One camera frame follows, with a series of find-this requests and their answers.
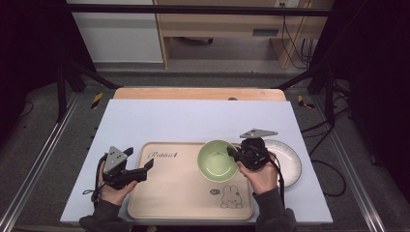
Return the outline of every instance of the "black curtain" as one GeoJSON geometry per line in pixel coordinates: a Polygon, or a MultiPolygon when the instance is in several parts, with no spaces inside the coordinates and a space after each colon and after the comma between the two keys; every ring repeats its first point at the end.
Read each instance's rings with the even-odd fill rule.
{"type": "MultiPolygon", "coordinates": [[[[96,71],[72,13],[43,7],[47,2],[67,4],[65,0],[31,0],[30,6],[24,5],[27,1],[0,1],[0,143],[13,129],[27,94],[56,81],[60,65],[56,60],[61,60],[62,51],[88,70],[96,71]],[[38,15],[47,33],[33,26],[38,15]],[[60,49],[55,51],[56,44],[47,44],[48,39],[56,41],[60,49]]],[[[70,75],[80,78],[73,70],[70,75]]]]}
{"type": "MultiPolygon", "coordinates": [[[[358,3],[336,1],[336,7],[358,3]]],[[[367,0],[329,58],[350,83],[349,105],[376,163],[387,167],[410,201],[410,1],[367,0]]],[[[319,65],[349,18],[329,18],[315,51],[319,65]]],[[[322,86],[326,78],[321,78],[322,86]]]]}

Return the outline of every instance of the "forearm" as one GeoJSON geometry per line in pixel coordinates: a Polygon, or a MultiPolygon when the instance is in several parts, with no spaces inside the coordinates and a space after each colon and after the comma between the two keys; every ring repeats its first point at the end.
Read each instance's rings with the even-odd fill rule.
{"type": "Polygon", "coordinates": [[[129,232],[129,225],[118,217],[120,208],[121,206],[112,204],[108,201],[100,200],[94,214],[91,216],[82,217],[79,220],[79,224],[83,229],[90,232],[129,232]]]}
{"type": "Polygon", "coordinates": [[[284,209],[278,188],[254,195],[254,198],[259,206],[259,216],[256,220],[257,232],[297,231],[295,215],[291,209],[284,209]]]}

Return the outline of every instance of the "human hand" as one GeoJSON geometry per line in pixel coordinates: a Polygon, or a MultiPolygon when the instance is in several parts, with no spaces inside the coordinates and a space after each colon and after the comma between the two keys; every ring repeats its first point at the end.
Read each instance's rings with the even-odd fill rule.
{"type": "MultiPolygon", "coordinates": [[[[103,168],[105,161],[102,162],[99,175],[99,186],[103,184],[103,168]]],[[[100,189],[100,199],[111,202],[115,205],[122,205],[127,194],[130,193],[136,186],[137,181],[132,181],[123,189],[117,190],[111,186],[105,185],[100,189]]]]}
{"type": "Polygon", "coordinates": [[[250,185],[256,194],[264,193],[278,186],[278,172],[270,162],[256,171],[247,169],[240,161],[236,163],[239,166],[239,171],[250,181],[250,185]]]}

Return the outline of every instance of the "ceramic plate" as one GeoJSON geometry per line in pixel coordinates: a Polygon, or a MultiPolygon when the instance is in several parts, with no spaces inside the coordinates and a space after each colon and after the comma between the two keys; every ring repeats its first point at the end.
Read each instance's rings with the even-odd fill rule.
{"type": "Polygon", "coordinates": [[[302,163],[298,154],[287,144],[273,139],[266,139],[265,147],[277,155],[284,186],[290,187],[295,184],[302,174],[302,163]]]}

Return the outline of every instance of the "aluminum rail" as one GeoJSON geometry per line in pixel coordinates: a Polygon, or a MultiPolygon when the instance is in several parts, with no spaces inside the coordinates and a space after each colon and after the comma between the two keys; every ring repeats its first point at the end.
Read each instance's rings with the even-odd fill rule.
{"type": "Polygon", "coordinates": [[[68,110],[63,119],[56,124],[48,140],[44,144],[39,156],[37,157],[35,163],[33,164],[31,170],[27,174],[23,184],[15,195],[14,200],[10,204],[6,213],[1,217],[0,220],[0,231],[9,232],[12,231],[18,216],[24,208],[31,192],[33,191],[36,183],[39,181],[40,176],[45,168],[48,159],[51,156],[61,134],[63,133],[70,117],[73,114],[73,110],[77,104],[80,93],[72,93],[70,97],[69,104],[67,106],[68,110]]]}
{"type": "MultiPolygon", "coordinates": [[[[318,106],[320,115],[324,120],[326,120],[322,100],[317,96],[313,96],[312,99],[314,104],[318,106]]],[[[353,195],[355,196],[356,201],[362,211],[370,232],[385,232],[386,228],[383,221],[379,217],[379,214],[377,213],[370,196],[367,194],[366,188],[363,185],[359,175],[356,173],[350,158],[347,156],[347,153],[337,135],[336,128],[331,131],[330,137],[337,151],[337,160],[340,163],[343,173],[346,175],[346,181],[352,189],[353,195]]]]}
{"type": "Polygon", "coordinates": [[[353,14],[349,11],[312,8],[263,8],[231,6],[113,5],[113,4],[43,4],[73,13],[189,14],[189,15],[289,15],[332,16],[353,14]]]}

